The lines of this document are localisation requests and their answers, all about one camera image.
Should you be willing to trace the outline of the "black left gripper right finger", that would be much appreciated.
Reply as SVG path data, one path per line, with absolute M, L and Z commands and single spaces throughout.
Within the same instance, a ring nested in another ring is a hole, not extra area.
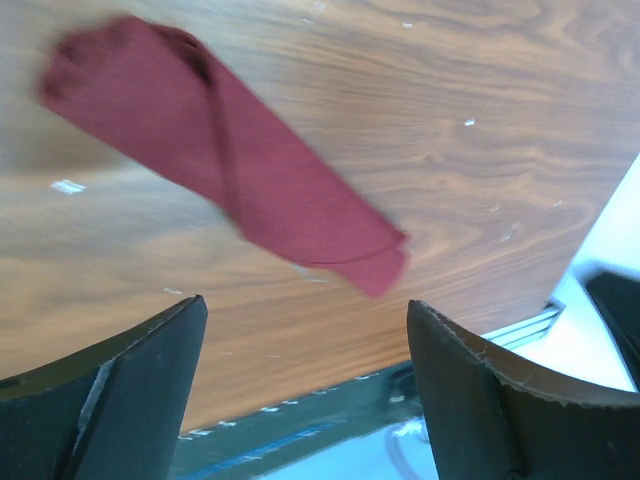
M 407 334 L 439 478 L 638 478 L 638 394 L 540 366 L 421 301 Z

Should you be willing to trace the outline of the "dark red cloth napkin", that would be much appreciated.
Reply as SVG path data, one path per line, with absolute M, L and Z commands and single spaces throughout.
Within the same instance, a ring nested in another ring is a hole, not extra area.
M 65 36 L 43 104 L 163 178 L 213 201 L 251 243 L 388 292 L 405 236 L 196 37 L 135 16 Z

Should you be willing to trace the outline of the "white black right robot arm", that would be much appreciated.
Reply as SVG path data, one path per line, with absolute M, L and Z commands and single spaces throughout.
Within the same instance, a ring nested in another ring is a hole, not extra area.
M 639 389 L 639 280 L 599 271 L 588 277 L 585 288 Z

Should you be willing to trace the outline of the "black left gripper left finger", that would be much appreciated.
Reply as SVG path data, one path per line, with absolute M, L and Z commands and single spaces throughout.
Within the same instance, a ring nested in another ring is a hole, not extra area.
M 167 478 L 206 325 L 196 295 L 3 379 L 2 478 Z

